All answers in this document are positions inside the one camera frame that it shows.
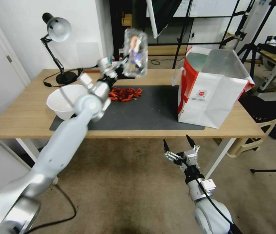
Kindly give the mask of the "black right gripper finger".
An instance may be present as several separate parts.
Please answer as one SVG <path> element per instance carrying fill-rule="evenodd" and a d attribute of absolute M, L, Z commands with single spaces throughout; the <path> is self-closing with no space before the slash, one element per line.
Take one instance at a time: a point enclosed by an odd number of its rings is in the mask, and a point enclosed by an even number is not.
<path fill-rule="evenodd" d="M 183 163 L 185 162 L 184 152 L 183 151 L 178 153 L 171 152 L 165 139 L 163 139 L 163 144 L 164 144 L 164 156 L 174 164 L 178 166 L 182 166 Z"/>
<path fill-rule="evenodd" d="M 186 138 L 190 144 L 190 146 L 192 147 L 192 149 L 198 153 L 199 149 L 200 149 L 200 146 L 199 145 L 196 145 L 196 143 L 194 142 L 194 140 L 189 136 L 189 135 L 186 135 Z"/>

